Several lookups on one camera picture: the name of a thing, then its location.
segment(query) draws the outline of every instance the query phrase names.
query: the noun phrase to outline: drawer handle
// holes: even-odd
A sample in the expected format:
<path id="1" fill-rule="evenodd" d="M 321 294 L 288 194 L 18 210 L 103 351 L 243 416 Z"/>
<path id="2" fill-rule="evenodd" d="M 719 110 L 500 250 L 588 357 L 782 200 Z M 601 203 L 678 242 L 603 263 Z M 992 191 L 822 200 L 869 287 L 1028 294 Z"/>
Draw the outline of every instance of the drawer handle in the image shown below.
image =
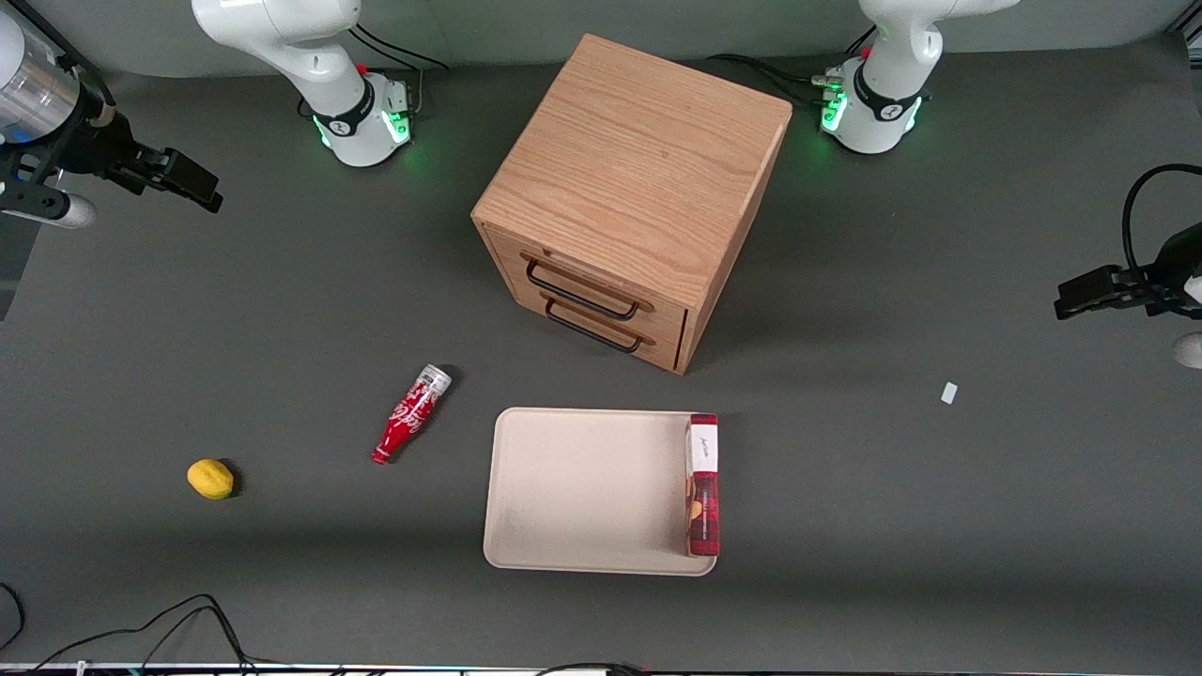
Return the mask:
<path id="1" fill-rule="evenodd" d="M 632 354 L 635 350 L 638 349 L 639 345 L 643 344 L 643 338 L 641 336 L 636 336 L 635 337 L 633 344 L 631 344 L 631 345 L 623 345 L 621 343 L 617 343 L 614 340 L 611 340 L 611 339 L 606 338 L 605 336 L 594 333 L 594 332 L 589 331 L 588 328 L 584 328 L 583 326 L 581 326 L 578 324 L 573 324 L 571 321 L 567 321 L 566 319 L 564 319 L 564 318 L 557 315 L 555 313 L 551 312 L 551 308 L 553 308 L 554 306 L 555 306 L 555 300 L 554 298 L 547 298 L 547 309 L 545 310 L 545 313 L 547 315 L 547 319 L 549 319 L 551 321 L 554 321 L 555 324 L 558 324 L 560 326 L 566 326 L 567 328 L 571 328 L 572 331 L 575 331 L 575 332 L 577 332 L 577 333 L 579 333 L 582 336 L 588 336 L 589 338 L 593 338 L 597 343 L 601 343 L 601 344 L 603 344 L 606 346 L 613 348 L 614 350 L 618 350 L 619 352 L 625 352 L 627 355 Z"/>
<path id="2" fill-rule="evenodd" d="M 566 289 L 560 289 L 559 286 L 555 286 L 554 284 L 552 284 L 552 283 L 549 283 L 549 281 L 547 281 L 545 279 L 538 279 L 537 277 L 535 277 L 534 275 L 534 271 L 535 271 L 536 267 L 538 267 L 538 261 L 536 261 L 534 259 L 530 259 L 530 265 L 526 266 L 526 279 L 529 279 L 531 284 L 534 284 L 535 286 L 537 286 L 540 289 L 551 291 L 552 293 L 555 293 L 557 296 L 563 296 L 564 298 L 567 298 L 569 301 L 571 301 L 571 302 L 573 302 L 573 303 L 576 303 L 578 306 L 583 306 L 583 307 L 585 307 L 585 308 L 588 308 L 588 309 L 590 309 L 590 310 L 593 310 L 593 312 L 595 312 L 595 313 L 597 313 L 600 315 L 605 315 L 605 316 L 607 316 L 609 319 L 614 319 L 614 320 L 618 320 L 618 321 L 627 321 L 627 320 L 630 320 L 630 318 L 635 316 L 636 312 L 638 312 L 638 303 L 636 303 L 636 302 L 631 302 L 630 303 L 630 310 L 629 312 L 619 314 L 619 313 L 617 313 L 614 310 L 611 310 L 609 308 L 607 308 L 605 306 L 599 306 L 599 304 L 594 303 L 593 301 L 590 301 L 588 298 L 582 298 L 581 296 L 577 296 L 576 293 L 572 293 L 571 291 L 569 291 Z"/>

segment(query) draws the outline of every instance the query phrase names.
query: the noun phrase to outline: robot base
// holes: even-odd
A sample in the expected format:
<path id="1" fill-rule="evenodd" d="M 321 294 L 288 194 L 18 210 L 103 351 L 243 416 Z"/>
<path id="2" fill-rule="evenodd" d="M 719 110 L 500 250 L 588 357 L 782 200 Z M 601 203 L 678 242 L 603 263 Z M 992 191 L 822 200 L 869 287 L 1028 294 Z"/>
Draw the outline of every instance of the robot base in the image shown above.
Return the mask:
<path id="1" fill-rule="evenodd" d="M 321 142 L 334 152 L 344 165 L 369 167 L 388 159 L 412 134 L 409 113 L 409 91 L 404 82 L 391 81 L 379 73 L 368 73 L 363 79 L 375 89 L 375 107 L 359 123 L 352 136 L 335 136 L 314 119 Z"/>
<path id="2" fill-rule="evenodd" d="M 863 63 L 863 59 L 856 57 L 827 69 L 826 75 L 828 78 L 841 78 L 841 82 L 850 83 Z M 856 88 L 845 84 L 834 100 L 823 108 L 820 128 L 838 138 L 849 150 L 876 155 L 892 150 L 902 137 L 914 129 L 915 114 L 921 106 L 922 99 L 918 99 L 909 111 L 900 111 L 897 119 L 880 121 L 873 108 L 856 94 Z"/>

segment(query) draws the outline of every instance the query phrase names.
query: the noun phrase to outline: cable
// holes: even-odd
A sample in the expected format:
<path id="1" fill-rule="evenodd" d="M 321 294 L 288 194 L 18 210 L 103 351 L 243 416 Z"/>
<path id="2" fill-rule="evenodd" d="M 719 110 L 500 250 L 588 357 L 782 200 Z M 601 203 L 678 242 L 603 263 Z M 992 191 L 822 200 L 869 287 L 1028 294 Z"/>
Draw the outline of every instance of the cable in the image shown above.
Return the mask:
<path id="1" fill-rule="evenodd" d="M 64 647 L 54 651 L 53 653 L 50 653 L 50 656 L 47 657 L 46 659 L 43 659 L 42 662 L 40 662 L 37 664 L 37 666 L 30 669 L 29 671 L 25 671 L 24 674 L 29 674 L 29 672 L 40 670 L 41 668 L 46 666 L 50 662 L 54 662 L 63 653 L 65 653 L 65 652 L 67 652 L 67 651 L 70 651 L 72 648 L 77 648 L 79 646 L 83 646 L 83 645 L 87 645 L 87 644 L 91 644 L 91 642 L 99 641 L 101 639 L 107 639 L 109 636 L 117 636 L 117 635 L 121 635 L 121 634 L 139 634 L 142 631 L 145 631 L 151 625 L 154 625 L 156 622 L 159 622 L 160 619 L 162 619 L 166 615 L 171 613 L 172 611 L 179 610 L 180 607 L 183 607 L 183 606 L 185 606 L 185 605 L 188 605 L 188 604 L 190 604 L 190 603 L 192 603 L 192 601 L 195 601 L 197 599 L 204 599 L 206 601 L 208 601 L 208 604 L 203 605 L 203 606 L 201 606 L 198 609 L 194 609 L 184 618 L 186 619 L 188 617 L 197 615 L 202 610 L 209 610 L 210 612 L 213 612 L 213 615 L 218 618 L 218 623 L 221 625 L 221 633 L 225 634 L 226 641 L 230 644 L 230 647 L 233 650 L 234 654 L 238 656 L 238 666 L 240 669 L 245 669 L 245 666 L 248 666 L 248 665 L 252 666 L 252 664 L 250 664 L 250 663 L 254 659 L 257 659 L 257 658 L 252 658 L 251 656 L 246 654 L 245 651 L 242 650 L 242 644 L 238 641 L 238 635 L 234 633 L 233 625 L 230 623 L 230 618 L 226 617 L 225 611 L 221 610 L 221 604 L 219 604 L 218 600 L 215 598 L 213 598 L 212 594 L 195 594 L 195 595 L 188 597 L 186 599 L 177 603 L 175 605 L 168 607 L 167 610 L 163 610 L 163 611 L 159 612 L 157 615 L 155 615 L 154 617 L 151 617 L 149 622 L 147 622 L 142 627 L 138 627 L 137 629 L 111 629 L 108 631 L 102 631 L 100 634 L 95 634 L 95 635 L 88 636 L 87 639 L 81 639 L 78 641 L 75 641 L 73 644 L 69 644 L 69 645 L 66 645 L 66 646 L 64 646 Z M 167 636 L 169 636 L 171 633 L 174 631 L 180 624 L 183 624 L 183 619 L 180 619 L 179 622 L 177 622 L 175 625 L 172 627 L 169 631 L 167 631 Z M 160 640 L 159 645 L 155 646 L 155 650 L 157 650 L 159 646 L 162 645 L 162 641 L 166 641 L 166 636 L 163 636 L 163 639 Z"/>
<path id="2" fill-rule="evenodd" d="M 391 49 L 395 49 L 397 52 L 400 52 L 401 54 L 409 54 L 410 57 L 413 57 L 415 59 L 422 59 L 423 61 L 429 61 L 429 63 L 434 64 L 435 66 L 439 66 L 439 67 L 441 67 L 444 70 L 451 70 L 451 66 L 444 64 L 442 61 L 440 61 L 438 59 L 432 59 L 432 58 L 429 58 L 429 57 L 427 57 L 424 54 L 418 54 L 417 52 L 410 52 L 409 49 L 405 49 L 404 47 L 397 47 L 395 45 L 393 45 L 391 42 L 385 42 L 383 40 L 380 40 L 379 37 L 376 37 L 375 35 L 373 35 L 370 30 L 363 28 L 363 24 L 355 24 L 355 28 L 362 30 L 363 35 L 367 35 L 368 37 L 370 37 L 371 40 L 375 40 L 376 42 L 379 42 L 380 45 L 383 45 L 385 47 L 388 47 Z"/>
<path id="3" fill-rule="evenodd" d="M 876 32 L 876 24 L 873 24 L 873 28 L 865 30 L 864 35 L 861 35 L 858 40 L 849 45 L 847 48 L 844 51 L 844 53 L 855 54 L 856 49 L 859 49 L 859 47 L 864 43 L 864 41 L 871 37 L 874 32 Z"/>
<path id="4" fill-rule="evenodd" d="M 1139 263 L 1135 260 L 1135 248 L 1131 245 L 1131 212 L 1135 209 L 1135 201 L 1139 196 L 1139 190 L 1152 180 L 1154 177 L 1168 173 L 1168 172 L 1183 172 L 1192 173 L 1195 176 L 1202 176 L 1202 166 L 1186 165 L 1186 164 L 1172 164 L 1172 165 L 1160 165 L 1144 172 L 1131 190 L 1127 192 L 1126 202 L 1123 204 L 1123 255 L 1126 257 L 1127 267 L 1131 268 L 1131 273 L 1135 274 L 1136 283 L 1139 289 L 1152 298 L 1154 306 L 1164 312 L 1170 312 L 1182 316 L 1188 316 L 1190 319 L 1202 319 L 1202 312 L 1198 310 L 1184 310 L 1170 301 L 1165 300 L 1164 296 L 1153 289 L 1152 283 L 1148 281 L 1148 274 L 1139 267 Z"/>
<path id="5" fill-rule="evenodd" d="M 708 57 L 707 60 L 732 61 L 736 64 L 743 64 L 745 66 L 750 66 L 751 70 L 754 70 L 763 81 L 770 84 L 776 91 L 784 94 L 790 101 L 803 106 L 809 105 L 808 99 L 797 94 L 796 91 L 790 90 L 789 87 L 786 87 L 786 82 L 809 84 L 810 82 L 809 78 L 796 76 L 791 72 L 783 71 L 773 66 L 772 64 L 767 64 L 764 61 L 761 61 L 760 59 L 752 59 L 751 57 L 744 57 L 743 54 L 714 54 L 713 57 Z"/>
<path id="6" fill-rule="evenodd" d="M 791 73 L 789 71 L 780 70 L 776 66 L 774 66 L 774 65 L 772 65 L 772 64 L 769 64 L 767 61 L 761 61 L 760 59 L 752 59 L 751 57 L 744 57 L 743 54 L 726 54 L 726 53 L 724 53 L 724 54 L 714 54 L 713 57 L 708 57 L 708 59 L 713 59 L 713 60 L 718 60 L 718 61 L 734 61 L 736 64 L 745 64 L 745 65 L 751 66 L 754 69 L 761 69 L 761 70 L 768 71 L 768 72 L 770 72 L 772 75 L 774 75 L 774 76 L 776 76 L 779 78 L 787 79 L 789 82 L 798 82 L 798 83 L 802 83 L 802 84 L 809 84 L 810 83 L 810 78 L 808 78 L 808 77 L 803 77 L 803 76 L 799 76 L 799 75 L 793 75 L 793 73 Z"/>
<path id="7" fill-rule="evenodd" d="M 373 52 L 375 52 L 376 54 L 380 54 L 380 55 L 381 55 L 381 57 L 383 57 L 385 59 L 389 59 L 389 60 L 392 60 L 392 61 L 397 61 L 398 64 L 400 64 L 400 65 L 403 65 L 403 66 L 407 67 L 407 69 L 409 69 L 409 70 L 411 70 L 411 71 L 416 71 L 416 70 L 418 70 L 418 67 L 417 67 L 417 66 L 415 66 L 413 64 L 410 64 L 409 61 L 406 61 L 406 60 L 404 60 L 404 59 L 399 59 L 399 58 L 397 58 L 397 57 L 393 57 L 392 54 L 389 54 L 389 53 L 385 52 L 383 49 L 380 49 L 380 48 L 379 48 L 379 47 L 376 47 L 375 45 L 371 45 L 371 43 L 370 43 L 370 42 L 368 42 L 367 40 L 363 40 L 362 37 L 359 37 L 359 34 L 355 32 L 355 29 L 353 29 L 353 28 L 352 28 L 352 29 L 350 30 L 350 34 L 351 34 L 351 37 L 353 37 L 355 40 L 358 40 L 358 41 L 359 41 L 359 42 L 361 42 L 361 43 L 362 43 L 362 45 L 363 45 L 364 47 L 367 47 L 368 49 L 371 49 L 371 51 L 373 51 Z"/>
<path id="8" fill-rule="evenodd" d="M 17 606 L 17 630 L 12 633 L 12 636 L 8 636 L 8 640 L 0 644 L 0 651 L 4 651 L 17 640 L 17 636 L 19 636 L 22 631 L 25 630 L 25 606 L 20 604 L 20 597 L 17 595 L 16 589 L 4 582 L 0 582 L 0 589 L 7 592 L 8 595 L 12 597 L 12 605 Z"/>
<path id="9" fill-rule="evenodd" d="M 147 664 L 150 662 L 150 658 L 154 657 L 154 653 L 159 652 L 159 648 L 161 648 L 162 645 L 165 642 L 167 642 L 167 639 L 169 639 L 171 635 L 174 634 L 177 629 L 179 629 L 189 619 L 196 617 L 197 615 L 200 615 L 200 613 L 202 613 L 204 611 L 209 611 L 209 612 L 213 613 L 214 617 L 216 617 L 216 611 L 213 610 L 213 606 L 209 606 L 209 605 L 202 605 L 201 607 L 196 607 L 196 609 L 192 609 L 192 610 L 188 611 L 188 615 L 185 615 L 184 617 L 180 617 L 178 622 L 175 622 L 174 624 L 172 624 L 171 629 L 167 629 L 167 633 L 163 634 L 161 639 L 159 639 L 159 642 L 156 642 L 153 648 L 150 648 L 150 652 L 147 653 L 145 659 L 142 660 L 142 665 L 138 666 L 138 674 L 142 674 L 142 672 L 145 671 Z M 239 651 L 238 648 L 234 648 L 234 657 L 238 658 L 238 666 L 242 668 L 244 665 L 244 662 L 245 662 L 243 659 L 244 656 L 243 656 L 242 651 Z"/>
<path id="10" fill-rule="evenodd" d="M 412 111 L 415 115 L 422 112 L 423 103 L 426 103 L 426 69 L 417 71 L 417 105 Z"/>
<path id="11" fill-rule="evenodd" d="M 38 14 L 37 10 L 30 7 L 29 2 L 25 0 L 8 0 L 8 4 L 12 5 L 12 8 L 17 10 L 22 17 L 25 17 L 25 20 L 34 24 L 34 26 L 42 31 L 46 37 L 49 37 L 50 42 L 53 42 L 55 47 L 63 49 L 63 53 L 66 54 L 71 61 L 79 64 L 79 66 L 83 67 L 83 70 L 94 81 L 96 81 L 95 83 L 100 88 L 101 95 L 105 97 L 105 103 L 109 106 L 117 105 L 117 101 L 113 100 L 113 93 L 108 90 L 108 85 L 105 84 L 103 78 L 100 77 L 100 70 L 96 69 L 96 65 L 89 61 L 87 57 L 81 54 L 79 51 L 75 48 L 75 45 L 71 45 L 71 41 L 63 37 L 63 34 L 50 25 L 50 23 L 47 22 L 42 14 Z"/>

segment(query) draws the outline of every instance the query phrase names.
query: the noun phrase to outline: white tray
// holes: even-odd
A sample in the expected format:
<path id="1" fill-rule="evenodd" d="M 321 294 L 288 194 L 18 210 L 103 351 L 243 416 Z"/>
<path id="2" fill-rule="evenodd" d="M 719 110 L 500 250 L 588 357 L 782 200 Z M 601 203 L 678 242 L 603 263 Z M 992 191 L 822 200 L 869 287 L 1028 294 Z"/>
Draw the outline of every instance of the white tray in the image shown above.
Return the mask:
<path id="1" fill-rule="evenodd" d="M 484 558 L 498 568 L 700 576 L 688 413 L 513 408 L 496 419 Z"/>

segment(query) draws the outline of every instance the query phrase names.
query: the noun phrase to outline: metal cylinder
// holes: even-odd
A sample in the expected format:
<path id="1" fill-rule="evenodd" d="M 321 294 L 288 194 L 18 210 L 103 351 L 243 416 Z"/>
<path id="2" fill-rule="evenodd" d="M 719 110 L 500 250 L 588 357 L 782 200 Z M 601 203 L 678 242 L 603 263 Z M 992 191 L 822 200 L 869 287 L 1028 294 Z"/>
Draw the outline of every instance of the metal cylinder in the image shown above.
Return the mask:
<path id="1" fill-rule="evenodd" d="M 79 99 L 79 82 L 54 63 L 38 36 L 0 12 L 0 142 L 26 143 L 58 129 Z"/>

